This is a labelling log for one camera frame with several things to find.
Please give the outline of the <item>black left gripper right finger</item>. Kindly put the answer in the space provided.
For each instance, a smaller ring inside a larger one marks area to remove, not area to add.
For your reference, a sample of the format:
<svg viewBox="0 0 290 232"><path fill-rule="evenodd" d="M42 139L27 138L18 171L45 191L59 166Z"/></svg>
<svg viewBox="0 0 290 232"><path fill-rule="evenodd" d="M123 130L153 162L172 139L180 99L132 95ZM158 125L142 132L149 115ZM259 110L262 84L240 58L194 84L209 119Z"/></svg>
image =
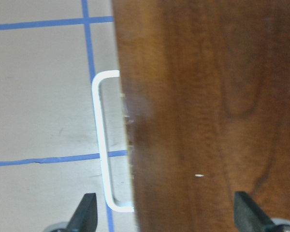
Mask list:
<svg viewBox="0 0 290 232"><path fill-rule="evenodd" d="M239 232L270 232L276 226L244 191L234 194L233 219Z"/></svg>

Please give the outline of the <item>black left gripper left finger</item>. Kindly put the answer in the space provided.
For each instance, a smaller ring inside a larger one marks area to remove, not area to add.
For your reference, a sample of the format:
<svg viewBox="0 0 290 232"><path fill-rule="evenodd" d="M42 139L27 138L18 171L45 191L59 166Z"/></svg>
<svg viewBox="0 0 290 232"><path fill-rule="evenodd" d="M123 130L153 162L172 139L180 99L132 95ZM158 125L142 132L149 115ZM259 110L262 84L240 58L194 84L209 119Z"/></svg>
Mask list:
<svg viewBox="0 0 290 232"><path fill-rule="evenodd" d="M97 198L95 193L86 193L70 219L68 232L95 232L98 225Z"/></svg>

